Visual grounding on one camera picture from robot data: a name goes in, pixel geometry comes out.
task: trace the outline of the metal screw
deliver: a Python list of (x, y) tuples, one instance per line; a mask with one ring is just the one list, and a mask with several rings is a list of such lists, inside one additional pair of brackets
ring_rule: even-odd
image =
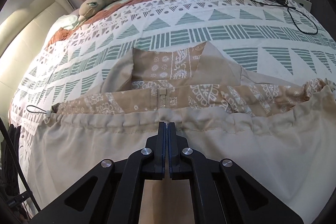
[(152, 153), (152, 150), (150, 148), (146, 147), (143, 150), (141, 150), (141, 153), (143, 155), (149, 155), (150, 153)]
[(222, 165), (225, 167), (231, 167), (232, 166), (232, 161), (231, 160), (223, 160)]
[(182, 153), (185, 155), (190, 155), (193, 152), (193, 150), (189, 147), (186, 147), (182, 150)]
[(101, 162), (101, 166), (104, 167), (104, 168), (110, 167), (111, 165), (112, 165), (112, 161), (110, 161), (110, 160), (103, 160)]

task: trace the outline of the drawstring cord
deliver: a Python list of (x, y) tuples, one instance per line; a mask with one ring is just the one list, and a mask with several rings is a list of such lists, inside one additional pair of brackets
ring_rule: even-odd
[[(41, 110), (41, 111), (31, 111), (31, 110), (28, 109), (28, 107), (35, 107), (35, 108), (37, 108), (37, 109), (39, 109), (39, 110)], [(45, 114), (45, 115), (47, 115), (48, 118), (51, 117), (51, 111), (50, 111), (50, 110), (44, 110), (44, 109), (41, 109), (41, 108), (38, 107), (38, 106), (27, 105), (26, 110), (27, 110), (28, 112), (30, 112), (30, 113)]]

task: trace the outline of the geometric print bedsheet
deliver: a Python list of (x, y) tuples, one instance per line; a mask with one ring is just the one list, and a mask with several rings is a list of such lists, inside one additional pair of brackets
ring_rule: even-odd
[[(26, 106), (50, 109), (79, 97), (102, 82), (132, 47), (171, 51), (210, 41), (247, 70), (299, 85), (316, 77), (336, 81), (335, 41), (310, 13), (289, 2), (315, 22), (317, 35), (298, 31), (287, 9), (249, 0), (151, 0), (122, 7), (42, 49), (24, 75), (9, 114), (10, 123), (21, 125), (19, 159), (24, 174), (42, 117), (28, 113)], [(293, 10), (292, 14), (302, 30), (313, 31), (309, 20)]]

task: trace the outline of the white upholstered headboard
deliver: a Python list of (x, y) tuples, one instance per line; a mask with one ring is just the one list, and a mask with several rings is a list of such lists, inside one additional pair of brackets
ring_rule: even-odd
[(0, 25), (0, 117), (6, 126), (14, 92), (50, 27), (73, 10), (68, 0), (34, 0)]

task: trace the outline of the beige bag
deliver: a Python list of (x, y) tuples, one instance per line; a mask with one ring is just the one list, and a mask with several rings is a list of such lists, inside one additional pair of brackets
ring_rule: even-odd
[[(162, 61), (165, 56), (171, 64), (171, 75), (165, 77), (171, 79), (166, 79), (166, 82), (157, 80), (162, 85), (158, 88), (156, 84), (149, 84), (148, 78), (154, 72), (153, 65), (168, 64)], [(186, 70), (187, 78), (174, 79), (173, 71), (178, 66)], [(213, 72), (212, 68), (218, 68), (218, 71)], [(137, 85), (141, 89), (132, 90)], [(252, 89), (250, 95), (244, 93), (244, 96), (260, 98), (262, 94), (264, 100), (258, 103), (274, 104), (270, 105), (271, 112), (278, 113), (262, 117), (256, 115), (261, 113), (259, 108), (248, 105), (254, 115), (244, 107), (237, 108), (237, 112), (243, 113), (230, 114), (229, 107), (225, 108), (226, 104), (218, 100), (220, 97), (228, 102), (228, 97), (222, 96), (217, 86), (238, 89), (241, 85), (264, 85), (264, 93), (262, 90), (255, 93)], [(191, 91), (176, 94), (176, 90), (186, 86)], [(161, 90), (166, 93), (164, 99), (160, 97)], [(139, 93), (147, 94), (147, 97), (139, 96)], [(295, 105), (288, 101), (285, 105), (291, 106), (290, 110), (281, 111), (277, 99), (291, 98), (291, 94), (303, 102), (299, 100)], [(186, 95), (192, 100), (185, 100)], [(75, 109), (75, 106), (80, 105), (79, 100), (85, 102), (85, 98), (92, 98), (92, 101), (83, 104), (87, 113), (81, 113), (83, 110)], [(236, 96), (233, 100), (237, 103), (241, 98)], [(183, 105), (177, 107), (180, 99)], [(103, 110), (100, 105), (105, 103), (109, 114), (95, 114)], [(68, 110), (78, 114), (59, 114)], [(312, 81), (301, 88), (247, 72), (221, 56), (208, 42), (199, 45), (198, 49), (194, 47), (170, 55), (129, 51), (102, 85), (77, 100), (61, 104), (57, 114), (52, 114), (49, 120), (38, 126), (28, 183), (38, 204), (44, 208), (101, 160), (123, 160), (143, 148), (147, 138), (157, 134), (159, 121), (175, 122), (177, 133), (187, 138), (190, 147), (209, 159), (231, 158), (305, 223), (311, 223), (336, 186), (335, 114), (334, 96), (322, 81)], [(140, 223), (194, 223), (189, 182), (168, 178), (146, 181)]]

